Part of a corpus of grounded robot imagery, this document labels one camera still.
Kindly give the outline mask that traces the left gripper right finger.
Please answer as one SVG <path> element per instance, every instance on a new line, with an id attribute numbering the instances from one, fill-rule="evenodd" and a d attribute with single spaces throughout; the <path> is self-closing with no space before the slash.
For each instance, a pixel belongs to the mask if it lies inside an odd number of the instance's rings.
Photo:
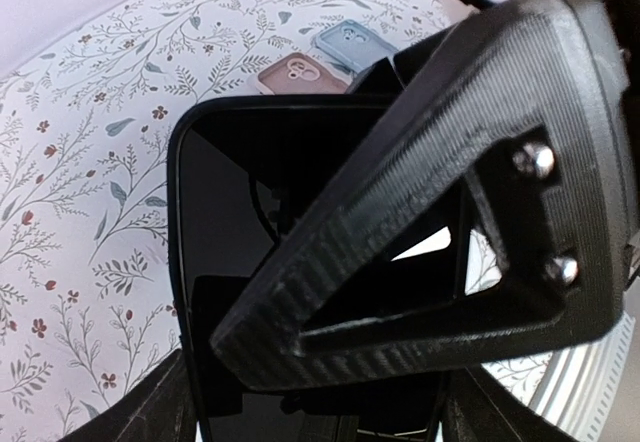
<path id="1" fill-rule="evenodd" d="M 574 441 L 521 404 L 480 366 L 450 373 L 442 437 L 447 442 Z"/>

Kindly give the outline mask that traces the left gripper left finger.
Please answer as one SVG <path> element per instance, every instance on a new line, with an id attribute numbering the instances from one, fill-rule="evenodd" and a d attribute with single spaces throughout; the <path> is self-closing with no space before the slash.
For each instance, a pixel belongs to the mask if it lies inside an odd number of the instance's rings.
<path id="1" fill-rule="evenodd" d="M 194 441 L 196 427 L 187 366 L 177 349 L 119 402 L 62 441 Z"/>

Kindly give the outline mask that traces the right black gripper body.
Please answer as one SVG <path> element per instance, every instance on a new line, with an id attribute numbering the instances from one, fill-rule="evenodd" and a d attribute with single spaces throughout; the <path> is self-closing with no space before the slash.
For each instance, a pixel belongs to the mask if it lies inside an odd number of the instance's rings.
<path id="1" fill-rule="evenodd" d="M 594 179 L 579 238 L 580 292 L 630 285 L 639 232 L 639 0 L 576 0 L 585 50 L 576 63 Z"/>

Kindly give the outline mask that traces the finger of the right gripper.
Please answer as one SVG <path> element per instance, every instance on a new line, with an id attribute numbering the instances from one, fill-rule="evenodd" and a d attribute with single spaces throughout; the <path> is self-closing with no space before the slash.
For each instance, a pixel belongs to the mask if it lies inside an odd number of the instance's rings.
<path id="1" fill-rule="evenodd" d="M 580 292 L 591 150 L 576 0 L 454 28 L 216 327 L 257 391 L 353 384 L 598 339 L 623 292 Z"/>

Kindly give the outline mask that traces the light blue phone case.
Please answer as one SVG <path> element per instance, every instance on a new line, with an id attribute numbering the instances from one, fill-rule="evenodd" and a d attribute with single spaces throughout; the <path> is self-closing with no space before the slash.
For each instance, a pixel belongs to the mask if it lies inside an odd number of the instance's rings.
<path id="1" fill-rule="evenodd" d="M 375 31 L 349 19 L 322 30 L 312 43 L 331 68 L 350 78 L 398 52 Z"/>

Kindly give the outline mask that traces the pink phone case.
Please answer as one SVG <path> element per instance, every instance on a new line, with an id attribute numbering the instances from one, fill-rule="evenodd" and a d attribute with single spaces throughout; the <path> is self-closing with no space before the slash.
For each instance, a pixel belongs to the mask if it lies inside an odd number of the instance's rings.
<path id="1" fill-rule="evenodd" d="M 322 64 L 299 52 L 280 58 L 252 81 L 264 95 L 343 94 L 348 87 Z"/>

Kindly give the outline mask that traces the black phone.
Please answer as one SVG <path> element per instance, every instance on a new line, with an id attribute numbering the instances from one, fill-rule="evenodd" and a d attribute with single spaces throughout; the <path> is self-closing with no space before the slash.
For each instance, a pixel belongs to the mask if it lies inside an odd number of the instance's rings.
<path id="1" fill-rule="evenodd" d="M 438 441 L 444 378 L 429 373 L 301 396 L 247 388 L 215 328 L 390 105 L 387 96 L 214 99 L 171 137 L 169 266 L 205 441 Z"/>

